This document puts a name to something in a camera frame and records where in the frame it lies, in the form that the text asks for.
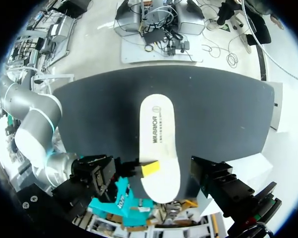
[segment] cable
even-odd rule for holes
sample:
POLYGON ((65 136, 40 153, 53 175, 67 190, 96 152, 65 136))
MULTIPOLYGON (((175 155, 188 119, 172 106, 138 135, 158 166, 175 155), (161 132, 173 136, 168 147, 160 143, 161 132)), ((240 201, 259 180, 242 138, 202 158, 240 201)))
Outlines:
POLYGON ((187 52, 187 50, 184 50, 186 53, 187 53, 187 55, 190 57, 190 60, 192 61, 192 62, 197 62, 197 63, 203 63, 203 60, 202 61, 196 61, 196 60, 193 60, 192 58, 191 58, 191 56, 189 55, 189 53, 187 52))
MULTIPOLYGON (((145 17, 146 17, 147 15, 149 15, 149 14, 153 14, 153 13, 155 13, 155 12, 159 12, 159 11, 161 11, 161 12, 168 13, 168 14, 172 17, 172 19, 171 19, 170 22, 172 22, 172 21, 174 20, 174 15, 173 15, 171 12, 166 11, 166 10, 161 10, 161 9, 157 10, 157 9, 148 12, 148 13, 145 15, 145 17)), ((161 22, 161 21, 159 21, 159 22, 155 22, 155 23, 151 23, 150 25, 157 25, 157 24, 159 24, 160 22, 161 22)))
POLYGON ((179 0, 177 3, 173 3, 173 5, 177 5, 177 4, 179 4, 180 2, 182 2, 182 0, 179 0))
POLYGON ((284 71, 286 74, 290 75, 291 77, 293 77, 294 79, 298 80, 298 77, 294 76, 293 74, 289 73, 287 70, 285 70, 283 67, 281 67, 268 53, 267 51, 264 49, 264 47, 260 44, 260 42, 258 41, 257 37, 255 36, 255 33, 253 31, 253 29, 251 28, 250 26, 250 23, 248 21, 248 18, 247 18, 247 14, 246 14, 246 9, 245 9, 245 1, 244 0, 241 0, 241 4, 242 4, 242 10, 243 10, 243 13, 244 13, 244 16, 245 16, 245 20, 246 20, 246 23, 249 27, 249 30, 250 32, 252 33, 256 43, 258 44, 258 46, 262 49, 263 52, 265 52, 265 54, 267 55, 267 57, 275 64, 277 65, 282 71, 284 71))
POLYGON ((36 71, 38 74, 44 74, 43 72, 41 72, 37 68, 28 67, 28 66, 22 66, 22 67, 17 67, 17 68, 9 68, 7 71, 15 71, 15 70, 22 70, 22 69, 29 69, 29 70, 36 71))
POLYGON ((131 12, 133 12, 133 13, 137 14, 137 15, 141 15, 140 13, 138 13, 138 12, 135 12, 135 11, 133 11, 133 9, 132 9, 132 7, 133 7, 133 6, 136 6, 136 5, 139 5, 139 4, 141 4, 141 2, 139 2, 139 3, 136 3, 136 4, 134 4, 134 5, 131 5, 131 6, 129 7, 129 10, 130 10, 131 12))
POLYGON ((197 2, 198 2, 198 4, 200 4, 199 7, 202 7, 202 6, 205 6, 205 5, 207 5, 207 6, 215 6, 215 7, 218 7, 218 8, 221 7, 221 6, 217 6, 217 5, 211 4, 211 3, 206 3, 204 0, 202 0, 202 2, 203 2, 204 4, 201 4, 198 0, 197 0, 197 2))

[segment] electronic device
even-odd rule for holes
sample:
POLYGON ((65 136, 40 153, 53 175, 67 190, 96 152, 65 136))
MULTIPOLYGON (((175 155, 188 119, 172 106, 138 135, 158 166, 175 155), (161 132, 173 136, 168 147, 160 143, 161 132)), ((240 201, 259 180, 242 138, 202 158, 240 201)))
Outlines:
POLYGON ((53 42, 50 38, 45 38, 43 42, 43 46, 40 50, 41 54, 48 55, 53 50, 53 42))
POLYGON ((196 0, 182 0, 175 5, 175 9, 178 12, 178 32, 180 34, 200 35, 202 33, 205 29, 204 16, 196 5, 196 0))
POLYGON ((146 44, 152 44, 154 42, 163 41, 166 38, 165 33, 162 29, 155 29, 151 32, 144 34, 146 44))
POLYGON ((88 4, 91 0, 62 0, 57 11, 71 17, 78 18, 87 12, 88 4))
POLYGON ((130 9, 128 6, 128 0, 125 0, 121 5, 117 4, 117 14, 114 21, 114 30, 118 35, 129 36, 138 34, 140 21, 141 18, 139 5, 135 5, 130 9))
POLYGON ((73 19, 69 16, 59 17, 55 24, 51 25, 47 37, 49 37, 53 42, 60 43, 69 37, 73 19))

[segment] white floor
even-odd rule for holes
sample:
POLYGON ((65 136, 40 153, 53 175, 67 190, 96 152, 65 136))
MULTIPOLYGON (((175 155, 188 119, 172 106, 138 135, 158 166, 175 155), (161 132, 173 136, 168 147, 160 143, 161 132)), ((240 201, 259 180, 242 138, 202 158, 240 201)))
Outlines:
MULTIPOLYGON (((207 4, 221 5, 221 0, 204 0, 207 4)), ((236 68, 228 65, 226 57, 228 52, 213 48, 211 54, 204 51, 203 62, 184 62, 184 61, 159 61, 148 63, 122 63, 121 62, 121 42, 122 38, 116 34, 113 29, 114 18, 116 15, 116 4, 119 0, 92 0, 88 11, 78 20, 74 32, 70 39, 68 56, 56 62, 50 67, 52 73, 73 73, 75 80, 82 79, 99 73, 108 71, 138 67, 145 65, 195 65, 201 67, 210 67, 222 69, 246 75, 255 79, 260 79, 260 68, 256 48, 252 47, 252 54, 248 54, 238 35, 238 31, 233 30, 230 21, 227 24, 231 32, 219 29, 217 31, 204 30, 204 37, 201 41, 201 48, 209 50, 207 46, 216 47, 216 45, 207 39, 212 40, 221 48, 228 49, 236 54, 238 63, 236 68)), ((216 17, 216 12, 209 5, 201 7, 205 19, 216 17)))

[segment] cardboard box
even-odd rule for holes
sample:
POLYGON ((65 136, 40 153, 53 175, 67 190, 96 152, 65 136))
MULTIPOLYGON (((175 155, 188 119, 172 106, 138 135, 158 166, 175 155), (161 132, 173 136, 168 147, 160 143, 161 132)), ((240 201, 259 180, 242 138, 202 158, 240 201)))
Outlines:
POLYGON ((161 224, 161 221, 158 220, 157 218, 152 218, 147 220, 147 226, 153 226, 157 224, 161 224))
POLYGON ((111 222, 116 222, 121 224, 123 222, 123 217, 118 215, 113 215, 108 213, 106 219, 111 222))
POLYGON ((148 229, 147 226, 142 226, 142 227, 126 227, 128 232, 142 232, 146 231, 148 229))

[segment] shelf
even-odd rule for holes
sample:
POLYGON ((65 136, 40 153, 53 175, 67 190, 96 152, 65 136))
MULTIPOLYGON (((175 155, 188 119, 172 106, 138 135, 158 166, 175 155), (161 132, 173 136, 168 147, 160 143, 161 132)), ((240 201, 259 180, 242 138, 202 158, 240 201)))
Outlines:
POLYGON ((94 229, 91 229, 90 232, 92 232, 92 233, 94 233, 94 234, 96 234, 96 235, 102 236, 102 237, 113 238, 113 237, 111 237, 111 236, 108 236, 108 235, 104 234, 103 232, 99 232, 99 231, 94 230, 94 229))

